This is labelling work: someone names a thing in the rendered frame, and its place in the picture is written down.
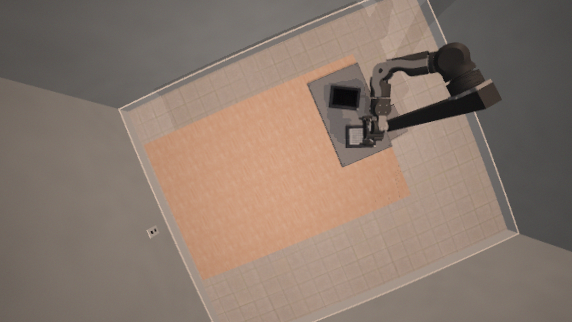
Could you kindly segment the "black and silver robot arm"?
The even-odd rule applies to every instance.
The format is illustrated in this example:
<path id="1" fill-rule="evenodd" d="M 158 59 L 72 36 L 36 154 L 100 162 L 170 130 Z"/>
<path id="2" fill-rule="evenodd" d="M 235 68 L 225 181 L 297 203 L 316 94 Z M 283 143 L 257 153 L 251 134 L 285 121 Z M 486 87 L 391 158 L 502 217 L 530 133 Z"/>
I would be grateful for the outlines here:
<path id="1" fill-rule="evenodd" d="M 373 68 L 373 74 L 370 77 L 370 97 L 375 98 L 371 99 L 369 112 L 375 117 L 372 116 L 372 121 L 367 126 L 368 131 L 371 134 L 386 134 L 388 130 L 386 121 L 391 112 L 391 99 L 389 99 L 391 84 L 388 80 L 395 72 L 403 71 L 408 76 L 438 72 L 445 83 L 450 81 L 446 86 L 451 95 L 448 97 L 450 101 L 478 91 L 492 83 L 491 79 L 485 81 L 479 69 L 473 71 L 475 67 L 468 48 L 457 42 L 446 44 L 435 52 L 424 51 L 378 63 Z"/>

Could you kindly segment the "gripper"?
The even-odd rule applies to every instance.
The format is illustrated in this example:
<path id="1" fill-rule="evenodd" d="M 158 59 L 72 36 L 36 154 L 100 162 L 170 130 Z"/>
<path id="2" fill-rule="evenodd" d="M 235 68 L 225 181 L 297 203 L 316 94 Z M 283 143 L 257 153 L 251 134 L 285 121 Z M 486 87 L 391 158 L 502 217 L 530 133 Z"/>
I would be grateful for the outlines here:
<path id="1" fill-rule="evenodd" d="M 369 117 L 372 118 L 372 116 L 359 117 L 359 118 L 358 118 L 359 120 L 362 120 L 362 122 L 363 122 L 363 137 L 364 137 L 364 138 L 363 138 L 363 141 L 362 141 L 363 143 L 359 143 L 359 145 L 372 146 L 372 145 L 373 145 L 373 142 L 370 141 L 369 139 L 371 139 L 371 140 L 373 140 L 373 141 L 382 141 L 382 139 L 383 139 L 383 137 L 384 137 L 384 134 L 371 134 L 371 133 L 368 131 L 367 125 L 368 125 L 369 122 L 372 120 L 372 119 L 369 119 L 369 120 L 368 120 Z M 364 119 L 365 119 L 365 120 L 364 120 Z M 364 120 L 364 121 L 363 121 L 363 120 Z M 366 120 L 368 120 L 368 121 L 366 121 Z M 367 139 L 367 138 L 368 138 L 368 139 Z"/>

